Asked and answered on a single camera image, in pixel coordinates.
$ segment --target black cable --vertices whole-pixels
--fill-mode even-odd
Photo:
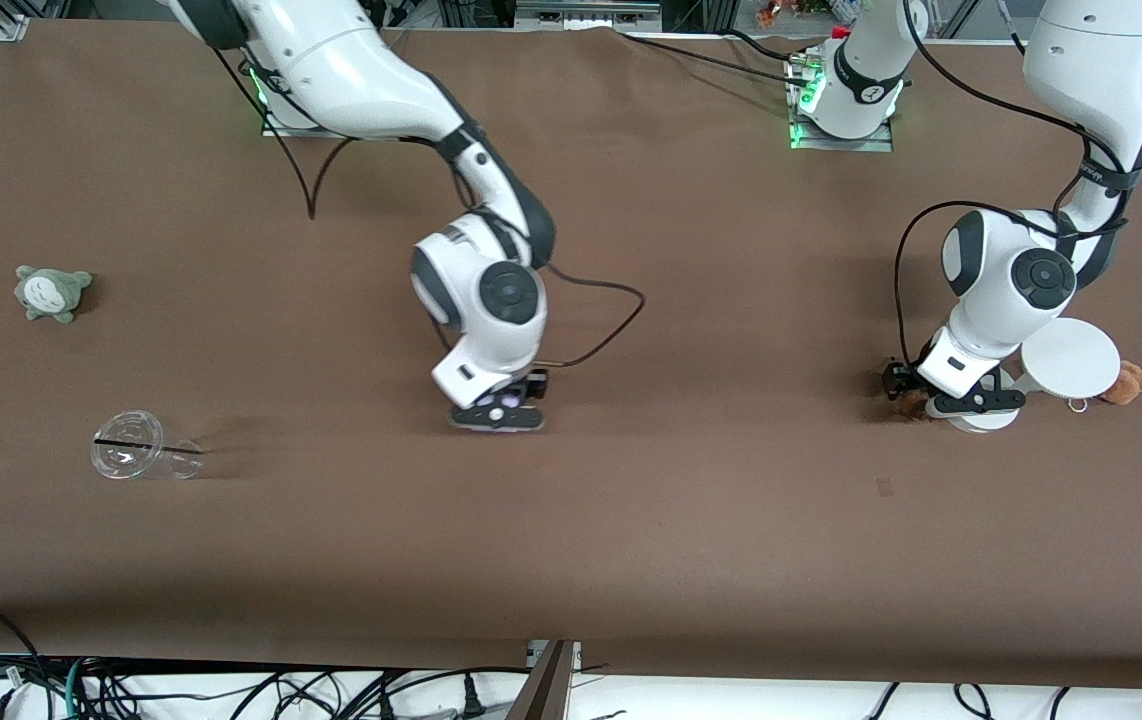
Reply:
[[[348,703],[346,703],[346,705],[344,705],[337,714],[335,714],[335,719],[351,720],[353,717],[359,717],[357,709],[362,705],[362,702],[365,702],[367,698],[378,693],[380,687],[384,685],[392,683],[393,680],[397,680],[405,674],[405,670],[385,670],[379,678],[371,680],[370,683],[367,683],[365,688],[362,688],[360,693],[355,694],[355,696],[353,696],[353,698],[348,701]]]
[[[1047,720],[1056,720],[1060,715],[1060,701],[1064,699],[1064,696],[1069,694],[1073,688],[1064,687],[1055,691],[1055,697],[1051,698],[1051,715],[1047,715]]]
[[[936,72],[942,74],[942,77],[944,77],[947,81],[954,83],[955,86],[958,86],[962,91],[965,91],[967,93],[967,95],[975,97],[975,99],[990,102],[990,104],[997,105],[999,106],[999,109],[1010,110],[1013,111],[1013,113],[1019,113],[1020,115],[1039,119],[1043,122],[1052,123],[1056,127],[1064,128],[1067,131],[1073,133],[1073,135],[1083,137],[1084,141],[1086,139],[1087,142],[1093,143],[1093,145],[1100,147],[1101,152],[1103,152],[1103,154],[1105,154],[1107,158],[1109,158],[1110,163],[1113,165],[1113,168],[1118,170],[1118,173],[1125,173],[1125,168],[1123,168],[1123,163],[1118,159],[1118,154],[1116,154],[1116,152],[1113,152],[1113,150],[1111,150],[1111,147],[1109,147],[1109,145],[1107,145],[1103,141],[1096,137],[1095,133],[1088,131],[1088,129],[1084,129],[1079,126],[1075,126],[1075,123],[1070,123],[1068,122],[1068,120],[1055,118],[1054,115],[1047,115],[1046,113],[1039,113],[1039,111],[1037,110],[1031,110],[1028,107],[1016,105],[1014,104],[1014,102],[1006,102],[1005,99],[999,99],[999,97],[994,97],[992,95],[988,95],[986,94],[986,91],[975,90],[974,87],[968,86],[967,83],[960,81],[958,77],[949,72],[949,69],[943,67],[943,65],[940,64],[940,59],[936,59],[936,56],[932,55],[931,51],[927,50],[927,46],[923,43],[922,37],[918,37],[918,29],[915,27],[912,24],[912,10],[910,9],[909,0],[901,0],[901,3],[903,3],[904,6],[904,17],[908,21],[908,23],[906,24],[908,24],[909,26],[909,37],[912,37],[912,43],[918,47],[918,53],[922,54],[923,58],[926,59],[927,63],[931,64],[933,69],[936,69]]]
[[[9,691],[3,693],[3,697],[0,697],[0,720],[7,717],[7,706],[10,705],[10,698],[15,694],[15,688],[9,689]]]
[[[270,81],[270,79],[268,79],[268,73],[270,72],[268,72],[268,70],[264,69],[264,64],[260,63],[259,58],[256,58],[255,53],[251,51],[250,47],[243,46],[242,47],[242,53],[244,53],[246,56],[247,56],[247,58],[250,59],[250,64],[251,64],[252,69],[260,70],[262,72],[265,73],[264,81],[268,82]],[[309,120],[309,122],[314,123],[314,126],[323,128],[324,131],[328,131],[328,133],[330,131],[330,133],[335,133],[335,135],[339,135],[339,136],[343,136],[343,137],[348,137],[348,136],[344,135],[344,133],[341,133],[341,131],[333,131],[333,129],[330,129],[329,127],[327,127],[323,123],[320,123],[317,120],[315,120],[314,117],[312,117],[309,114],[309,111],[303,109],[300,106],[300,104],[298,104],[298,102],[296,102],[295,99],[291,99],[291,96],[289,96],[288,91],[278,91],[278,96],[282,97],[283,101],[287,101],[287,105],[291,105],[291,110],[295,110],[295,111],[297,111],[297,113],[300,113],[303,117],[305,117],[305,119],[307,119],[307,120]]]
[[[335,706],[339,707],[344,703],[344,690],[339,687],[339,680],[335,679],[335,673],[329,673],[329,678],[335,690]]]
[[[259,696],[260,693],[264,693],[265,689],[268,689],[270,685],[276,685],[279,678],[282,678],[282,675],[283,673],[274,673],[273,675],[268,675],[268,678],[262,680],[259,685],[256,685],[256,687],[251,688],[251,691],[248,693],[244,698],[242,698],[242,702],[239,702],[238,706],[233,707],[233,714],[230,715],[230,720],[238,720],[238,717],[242,715],[242,712],[246,711],[247,706],[251,705],[251,701],[255,701],[256,696]]]
[[[309,195],[309,184],[305,182],[305,173],[301,173],[300,163],[297,163],[296,155],[293,155],[291,149],[287,146],[287,142],[282,139],[282,136],[278,135],[278,128],[273,127],[273,123],[270,122],[268,111],[262,107],[259,102],[256,102],[255,97],[251,97],[251,94],[246,87],[242,86],[241,79],[238,79],[238,72],[230,65],[227,59],[224,59],[224,54],[215,49],[211,49],[211,53],[215,53],[216,58],[219,58],[220,65],[224,66],[224,72],[227,72],[230,78],[233,79],[233,83],[238,86],[238,91],[242,94],[242,97],[246,97],[247,104],[251,105],[251,109],[256,111],[256,114],[260,115],[260,120],[263,120],[265,127],[268,127],[270,133],[273,133],[274,141],[278,141],[278,146],[282,147],[283,154],[287,155],[287,161],[291,163],[292,173],[296,173],[296,181],[300,182],[300,191],[305,193],[305,208],[311,209],[312,200]],[[309,219],[312,219],[312,213],[309,214]]]
[[[981,707],[975,707],[972,703],[967,702],[967,698],[963,697],[963,685],[954,686],[954,697],[958,701],[958,705],[964,706],[967,712],[974,717],[979,717],[981,720],[994,720],[994,711],[988,706],[988,696],[984,694],[984,688],[979,687],[976,683],[968,683],[965,687],[973,688],[975,694],[979,696],[979,702],[981,702]]]
[[[611,334],[604,337],[603,341],[598,343],[598,345],[593,346],[592,350],[589,350],[589,352],[585,352],[584,355],[577,357],[574,360],[562,360],[562,361],[536,360],[533,363],[536,368],[574,368],[574,366],[584,363],[585,360],[589,360],[590,357],[596,355],[600,351],[602,351],[603,347],[611,345],[611,341],[616,341],[616,336],[618,336],[618,334],[625,333],[625,328],[629,327],[629,323],[634,322],[634,319],[638,318],[641,311],[643,311],[643,309],[648,306],[648,296],[645,296],[643,291],[638,290],[638,288],[627,286],[627,283],[593,281],[593,279],[577,278],[576,275],[563,273],[562,270],[558,269],[558,266],[554,265],[553,263],[545,264],[545,267],[547,267],[549,272],[554,274],[554,277],[561,279],[562,282],[569,282],[571,285],[580,283],[581,286],[588,286],[588,287],[604,287],[608,288],[608,290],[618,290],[620,293],[628,293],[629,295],[638,299],[638,305],[635,305],[632,313],[629,313],[629,315],[626,317],[621,323],[617,325],[616,329],[613,329]]]
[[[327,170],[330,169],[330,165],[333,163],[335,159],[339,155],[339,151],[344,150],[348,143],[355,141],[356,138],[346,137],[343,141],[335,143],[332,151],[328,152],[327,159],[323,160],[323,165],[317,169],[317,177],[314,178],[314,192],[309,198],[309,219],[314,219],[314,215],[317,214],[317,193],[323,190],[323,181],[327,178]]]
[[[380,683],[380,694],[376,701],[380,705],[380,720],[399,720],[399,717],[393,714],[393,702],[389,701],[389,686],[387,683]]]
[[[878,706],[872,709],[872,714],[868,717],[868,720],[878,720],[882,717],[882,712],[886,711],[887,703],[891,702],[891,696],[894,696],[896,689],[900,689],[900,683],[887,685],[887,689],[882,691],[882,699],[878,701]]]
[[[55,711],[51,707],[51,696],[50,696],[51,686],[49,682],[47,682],[50,675],[47,675],[46,669],[45,666],[42,666],[42,656],[39,655],[39,653],[37,653],[37,647],[33,646],[33,641],[29,639],[29,635],[24,634],[23,630],[19,629],[19,625],[13,623],[13,619],[8,618],[8,616],[2,615],[1,613],[0,613],[0,624],[5,625],[6,629],[10,630],[10,633],[15,635],[15,639],[18,639],[19,643],[24,646],[24,650],[29,653],[29,656],[33,661],[33,666],[37,667],[37,673],[42,679],[41,686],[47,690],[46,719],[53,720],[55,718]]]
[[[242,97],[246,97],[247,104],[251,105],[251,109],[256,111],[257,115],[260,115],[264,127],[270,128],[270,133],[273,133],[274,141],[278,141],[278,146],[282,147],[283,154],[287,154],[287,160],[291,163],[291,169],[296,174],[296,181],[300,182],[300,191],[305,195],[305,210],[309,214],[309,219],[314,219],[317,215],[317,193],[321,191],[321,184],[323,184],[324,178],[327,178],[327,170],[332,167],[335,159],[339,155],[339,151],[348,146],[348,143],[356,141],[356,137],[343,136],[343,139],[335,143],[335,147],[330,150],[327,159],[323,160],[321,168],[317,170],[317,176],[314,177],[314,187],[309,191],[309,184],[305,183],[305,173],[300,169],[300,163],[297,163],[296,155],[292,154],[291,149],[287,146],[287,142],[283,141],[282,135],[279,135],[278,128],[273,127],[270,122],[270,113],[264,107],[260,106],[259,102],[251,96],[251,93],[242,86],[242,81],[238,79],[238,72],[230,65],[227,59],[224,59],[224,55],[219,50],[214,50],[216,58],[220,59],[220,64],[224,65],[224,72],[228,73],[228,77],[233,79],[233,83],[238,86],[238,90],[242,93]],[[297,109],[295,102],[291,102],[293,109]]]
[[[223,698],[236,696],[236,694],[254,691],[256,685],[248,685],[246,688],[238,688],[235,691],[226,691],[218,694],[194,694],[194,693],[151,693],[151,694],[136,694],[136,693],[120,693],[118,698],[121,701],[196,701],[196,702],[209,702],[209,701],[223,701]]]
[[[681,47],[673,47],[671,45],[662,45],[661,42],[650,41],[644,37],[626,35],[621,33],[621,37],[627,38],[634,42],[640,42],[640,45],[649,45],[659,50],[665,50],[668,53],[676,53],[678,55],[686,55],[687,58],[694,58],[697,61],[705,61],[705,63],[713,63],[714,65],[722,65],[724,69],[740,70],[741,73],[749,73],[750,77],[764,77],[766,79],[773,79],[773,81],[782,82],[785,85],[795,85],[803,87],[807,85],[807,81],[801,78],[790,78],[785,75],[777,75],[775,73],[763,72],[763,70],[757,70],[754,67],[745,67],[743,65],[737,65],[735,63],[727,63],[727,61],[709,58],[708,55],[700,55],[699,53],[691,53],[691,50],[682,50]]]
[[[427,309],[425,309],[425,314],[429,315],[429,323],[433,325],[433,331],[439,336],[439,343],[442,345],[442,349],[451,352],[451,342],[447,339],[447,333],[442,331],[442,323]]]
[[[456,187],[456,200],[460,201],[465,209],[478,208],[478,193],[474,192],[474,186],[465,179],[460,168],[455,167],[455,165],[451,165],[451,183]]]
[[[314,694],[309,693],[309,688],[314,687],[314,685],[320,683],[321,680],[323,680],[324,678],[333,678],[333,673],[330,673],[330,671],[328,671],[328,673],[321,673],[316,675],[316,678],[309,680],[307,683],[300,685],[300,687],[297,687],[297,685],[292,683],[291,680],[289,679],[286,680],[288,687],[295,688],[295,691],[289,694],[289,696],[278,698],[278,710],[274,711],[273,720],[279,720],[279,718],[282,717],[283,711],[287,711],[287,709],[291,707],[292,705],[297,705],[297,703],[300,703],[301,701],[308,701],[311,703],[314,703],[314,705],[321,707],[321,710],[327,711],[328,715],[335,717],[335,712],[337,712],[337,710],[335,710],[335,707],[332,707],[332,705],[330,705],[329,702],[317,699],[314,696]]]
[[[718,32],[718,35],[739,37],[740,40],[746,41],[746,43],[749,45],[749,47],[753,47],[754,50],[757,50],[759,54],[769,56],[769,58],[773,61],[781,61],[782,63],[787,63],[787,61],[789,61],[789,55],[785,55],[782,53],[777,53],[775,50],[769,49],[769,47],[759,43],[757,40],[754,40],[754,38],[748,37],[745,32],[740,32],[739,29],[726,27],[723,29],[723,31]]]
[[[521,237],[522,240],[525,240],[526,245],[530,245],[530,238],[526,238],[525,233],[518,231],[518,229],[516,229],[515,225],[513,225],[513,223],[508,222],[502,217],[499,217],[499,215],[494,214],[492,209],[486,208],[486,206],[476,205],[472,206],[472,208],[469,209],[472,210],[472,213],[485,215],[485,217],[494,221],[494,223],[501,224],[505,229],[508,229],[508,231],[510,231],[513,234],[516,234],[516,237]],[[603,341],[600,342],[598,345],[592,347],[589,352],[585,352],[584,355],[577,357],[574,360],[536,360],[533,363],[531,363],[536,366],[536,368],[574,368],[574,366],[584,363],[585,360],[589,360],[590,357],[596,355],[600,351],[603,350],[603,347],[611,345],[611,341],[616,341],[618,334],[625,333],[625,328],[629,327],[629,325],[634,322],[634,319],[638,318],[641,311],[643,311],[643,309],[648,306],[648,296],[643,291],[638,290],[638,288],[636,287],[627,286],[627,283],[618,283],[611,281],[594,281],[594,279],[571,275],[565,272],[562,272],[562,270],[558,269],[558,266],[554,265],[553,263],[545,263],[544,265],[549,270],[549,273],[553,273],[554,277],[556,277],[562,282],[568,282],[571,285],[580,285],[586,287],[602,287],[602,288],[608,288],[608,290],[618,290],[620,293],[628,293],[629,295],[638,299],[638,305],[635,305],[632,313],[629,313],[629,315],[626,317],[621,323],[617,325],[616,329],[613,329],[610,334],[608,334],[608,336],[603,338]],[[443,336],[442,329],[440,328],[439,328],[439,341],[447,342],[447,337]]]
[[[379,696],[388,698],[394,696],[394,694],[407,691],[407,689],[415,688],[417,685],[431,683],[434,682],[434,680],[442,680],[443,678],[455,678],[457,675],[469,675],[480,673],[521,673],[525,675],[530,674],[531,671],[526,667],[465,667],[463,670],[448,670],[445,673],[425,675],[424,678],[417,678],[415,680],[411,680],[411,682],[399,685],[399,687],[396,688],[384,689],[384,691],[379,693]],[[376,697],[373,699],[368,701],[365,705],[362,705],[352,717],[365,715],[367,712],[373,710],[376,706],[379,705],[380,697]],[[344,718],[345,715],[339,715],[339,720],[344,720]]]
[[[460,717],[463,720],[472,720],[482,715],[486,715],[486,706],[478,699],[478,686],[474,683],[474,675],[465,673],[465,707],[460,711]]]
[[[96,697],[94,698],[87,696],[86,683],[72,685],[71,698],[77,720],[119,720],[140,714],[140,705],[137,702],[120,697],[122,680],[118,679],[116,675],[99,675],[96,678]]]

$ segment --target black rubber band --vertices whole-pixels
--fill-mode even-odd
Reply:
[[[433,143],[433,149],[439,152],[440,158],[447,160],[450,165],[456,165],[456,158],[465,154],[465,150],[469,150],[469,145],[475,143],[474,138],[465,131],[466,126],[460,126],[451,131],[451,135],[442,138],[439,142]]]
[[[483,219],[490,231],[492,231],[494,240],[499,242],[501,250],[504,250],[504,258],[508,258],[510,261],[521,259],[521,255],[517,254],[517,246],[513,242],[513,238],[508,235],[507,229],[504,229],[501,224],[494,222],[488,213],[474,213],[474,215],[475,217]]]
[[[1084,158],[1078,168],[1078,176],[1084,177],[1105,190],[1127,192],[1135,190],[1142,176],[1142,168],[1135,168],[1129,173],[1118,173],[1110,170],[1091,158]]]
[[[894,78],[883,79],[879,82],[876,79],[860,74],[846,61],[846,42],[837,46],[837,51],[833,54],[833,69],[835,69],[837,79],[842,81],[842,85],[851,88],[851,94],[855,95],[855,102],[859,102],[860,105],[877,105],[878,102],[882,102],[883,97],[895,90],[895,87],[900,85],[900,78],[904,77],[904,73],[901,72]],[[869,91],[874,87],[880,88],[880,91]]]

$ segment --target white disc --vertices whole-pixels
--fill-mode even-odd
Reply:
[[[1024,373],[1043,391],[1065,400],[1096,397],[1118,381],[1118,346],[1095,325],[1051,320],[1020,347]]]

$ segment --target gray plush toy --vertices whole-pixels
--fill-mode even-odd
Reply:
[[[73,322],[73,309],[82,299],[82,288],[91,283],[91,273],[62,273],[59,270],[39,270],[29,265],[15,269],[19,279],[15,297],[24,306],[24,315],[37,320],[50,315],[59,322]]]

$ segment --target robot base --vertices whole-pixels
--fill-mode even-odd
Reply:
[[[483,395],[465,410],[452,405],[448,423],[458,429],[469,429],[480,433],[529,433],[544,427],[544,414],[531,400],[544,398],[548,391],[549,374],[533,370],[525,378]]]
[[[817,47],[804,53],[795,53],[790,61],[785,63],[785,77],[803,78],[814,85],[818,69],[823,66],[823,58],[818,55]],[[785,95],[789,104],[789,146],[794,150],[845,150],[847,152],[891,152],[894,146],[891,142],[891,120],[882,120],[878,129],[858,139],[846,139],[831,136],[819,128],[815,120],[807,113],[801,111],[801,104],[810,101],[809,87],[787,87]]]

